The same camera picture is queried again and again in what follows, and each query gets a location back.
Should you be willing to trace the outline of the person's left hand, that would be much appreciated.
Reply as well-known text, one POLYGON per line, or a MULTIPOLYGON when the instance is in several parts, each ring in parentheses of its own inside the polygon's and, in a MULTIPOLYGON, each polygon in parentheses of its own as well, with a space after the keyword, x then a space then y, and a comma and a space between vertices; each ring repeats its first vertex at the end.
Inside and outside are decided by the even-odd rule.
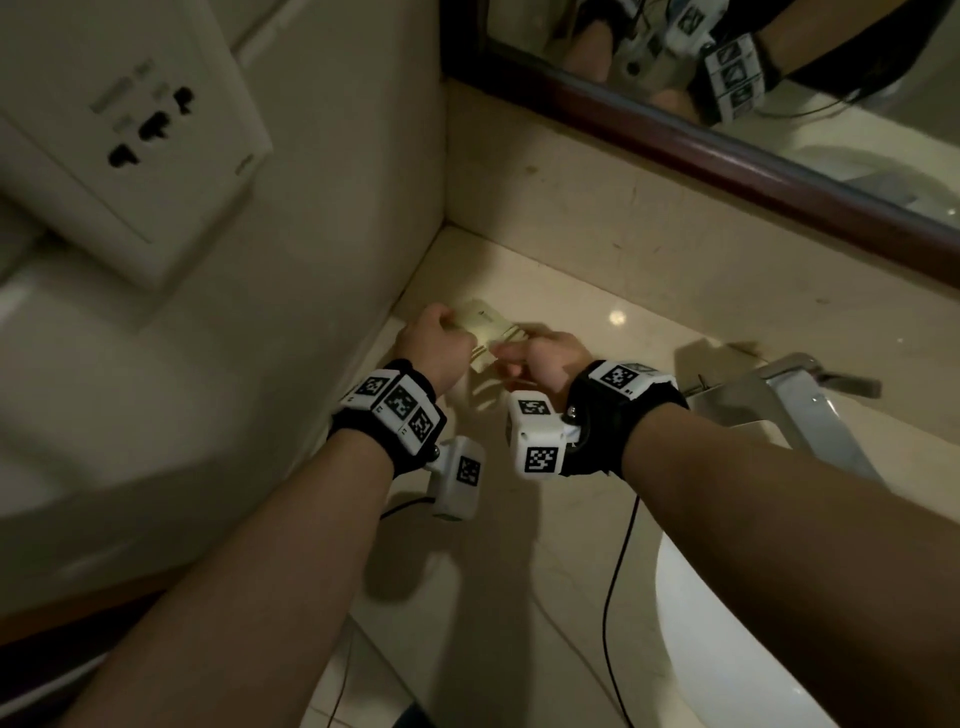
POLYGON ((460 328, 427 332, 423 309, 396 336, 392 356, 409 361, 441 397, 466 375, 475 345, 474 335, 460 328))

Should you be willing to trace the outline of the chrome faucet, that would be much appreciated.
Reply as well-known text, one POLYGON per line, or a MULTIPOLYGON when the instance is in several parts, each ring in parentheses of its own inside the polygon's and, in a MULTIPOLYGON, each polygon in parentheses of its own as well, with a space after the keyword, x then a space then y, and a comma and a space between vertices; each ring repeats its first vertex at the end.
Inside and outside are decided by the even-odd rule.
POLYGON ((884 480, 832 404, 827 390, 877 400, 882 382, 826 369, 806 353, 792 353, 717 384, 703 379, 683 391, 691 410, 736 428, 767 421, 792 450, 866 480, 884 480))

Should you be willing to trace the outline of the person's left forearm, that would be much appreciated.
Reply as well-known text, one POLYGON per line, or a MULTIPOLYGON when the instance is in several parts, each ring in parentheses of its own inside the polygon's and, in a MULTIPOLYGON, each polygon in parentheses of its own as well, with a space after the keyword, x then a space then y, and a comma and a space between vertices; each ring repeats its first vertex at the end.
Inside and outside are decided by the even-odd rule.
POLYGON ((336 433, 150 609, 60 728, 297 728, 393 476, 379 443, 336 433))

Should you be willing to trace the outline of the person's right forearm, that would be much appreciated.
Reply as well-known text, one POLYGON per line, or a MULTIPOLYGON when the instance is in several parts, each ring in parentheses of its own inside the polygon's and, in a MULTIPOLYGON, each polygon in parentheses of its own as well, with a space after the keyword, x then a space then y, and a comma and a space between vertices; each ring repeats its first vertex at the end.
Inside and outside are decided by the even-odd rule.
POLYGON ((622 474, 726 608, 841 728, 960 728, 960 523, 674 404, 622 474))

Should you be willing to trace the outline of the white sink basin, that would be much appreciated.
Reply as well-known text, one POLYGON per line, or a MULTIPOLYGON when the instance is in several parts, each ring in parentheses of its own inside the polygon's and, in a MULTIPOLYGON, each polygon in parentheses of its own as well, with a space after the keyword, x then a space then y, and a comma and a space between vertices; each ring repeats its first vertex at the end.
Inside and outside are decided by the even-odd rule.
POLYGON ((678 689, 705 728, 838 728, 666 535, 654 591, 678 689))

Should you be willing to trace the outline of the small beige paper packet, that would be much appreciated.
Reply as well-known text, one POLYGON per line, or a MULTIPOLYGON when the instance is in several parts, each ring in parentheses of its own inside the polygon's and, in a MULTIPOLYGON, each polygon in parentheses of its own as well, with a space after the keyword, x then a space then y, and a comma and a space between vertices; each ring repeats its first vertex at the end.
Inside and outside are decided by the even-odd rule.
POLYGON ((452 325, 475 337, 470 368, 477 374, 483 374, 497 361, 490 351, 491 344, 515 343, 528 338, 526 331, 518 324, 508 321, 481 298, 474 297, 455 306, 452 325))

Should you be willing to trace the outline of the dark wood framed mirror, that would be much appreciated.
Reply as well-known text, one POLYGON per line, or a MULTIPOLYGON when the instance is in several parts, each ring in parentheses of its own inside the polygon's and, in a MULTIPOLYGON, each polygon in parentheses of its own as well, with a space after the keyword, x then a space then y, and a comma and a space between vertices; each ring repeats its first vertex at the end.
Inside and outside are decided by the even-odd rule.
POLYGON ((960 291, 960 181, 871 116, 960 0, 439 0, 443 72, 960 291))

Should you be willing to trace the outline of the person's right hand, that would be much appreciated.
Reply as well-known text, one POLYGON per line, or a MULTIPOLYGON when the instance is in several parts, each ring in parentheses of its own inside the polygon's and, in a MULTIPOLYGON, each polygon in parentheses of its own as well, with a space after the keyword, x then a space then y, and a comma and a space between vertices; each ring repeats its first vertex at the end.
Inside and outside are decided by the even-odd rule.
POLYGON ((550 330, 530 330, 531 368, 534 384, 503 384, 509 392, 533 390, 546 394, 556 409, 566 406, 570 386, 594 363, 596 357, 572 334, 550 330))

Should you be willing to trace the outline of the white wall socket plate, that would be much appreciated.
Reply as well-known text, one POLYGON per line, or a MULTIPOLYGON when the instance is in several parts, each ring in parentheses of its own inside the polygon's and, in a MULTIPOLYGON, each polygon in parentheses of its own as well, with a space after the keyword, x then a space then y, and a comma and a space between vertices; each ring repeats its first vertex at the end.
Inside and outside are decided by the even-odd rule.
POLYGON ((0 191, 162 287, 272 140, 208 0, 0 0, 0 191))

